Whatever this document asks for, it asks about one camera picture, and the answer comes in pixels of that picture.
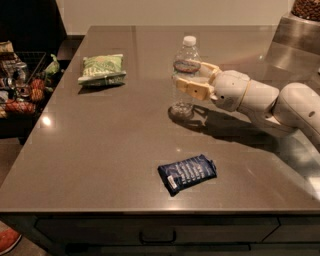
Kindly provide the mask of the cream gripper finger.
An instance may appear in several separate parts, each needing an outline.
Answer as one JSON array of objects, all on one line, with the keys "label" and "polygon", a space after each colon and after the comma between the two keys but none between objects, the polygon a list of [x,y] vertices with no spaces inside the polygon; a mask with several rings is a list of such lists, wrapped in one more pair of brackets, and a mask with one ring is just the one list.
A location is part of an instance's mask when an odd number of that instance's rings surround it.
[{"label": "cream gripper finger", "polygon": [[221,69],[219,66],[206,62],[200,63],[199,75],[201,77],[207,78],[209,84],[213,83],[219,73],[221,73]]},{"label": "cream gripper finger", "polygon": [[176,88],[181,92],[198,100],[209,100],[214,89],[208,83],[199,83],[191,80],[178,78],[175,81]]}]

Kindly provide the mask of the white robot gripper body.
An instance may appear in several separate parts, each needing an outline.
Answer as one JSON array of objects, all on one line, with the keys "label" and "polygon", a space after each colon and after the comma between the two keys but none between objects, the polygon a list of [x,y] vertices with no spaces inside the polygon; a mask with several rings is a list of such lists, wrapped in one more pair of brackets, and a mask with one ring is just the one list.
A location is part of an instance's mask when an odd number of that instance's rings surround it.
[{"label": "white robot gripper body", "polygon": [[220,72],[214,79],[211,101],[216,107],[233,112],[240,106],[250,78],[234,70]]}]

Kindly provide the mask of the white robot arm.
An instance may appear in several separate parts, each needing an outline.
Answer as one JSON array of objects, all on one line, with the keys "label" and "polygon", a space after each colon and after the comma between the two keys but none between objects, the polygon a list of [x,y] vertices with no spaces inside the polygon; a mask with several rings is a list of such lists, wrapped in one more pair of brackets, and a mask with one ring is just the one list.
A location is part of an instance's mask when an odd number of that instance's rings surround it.
[{"label": "white robot arm", "polygon": [[210,100],[225,111],[246,115],[273,136],[301,131],[320,151],[320,96],[302,83],[279,90],[234,71],[194,61],[173,63],[176,88],[198,100]]}]

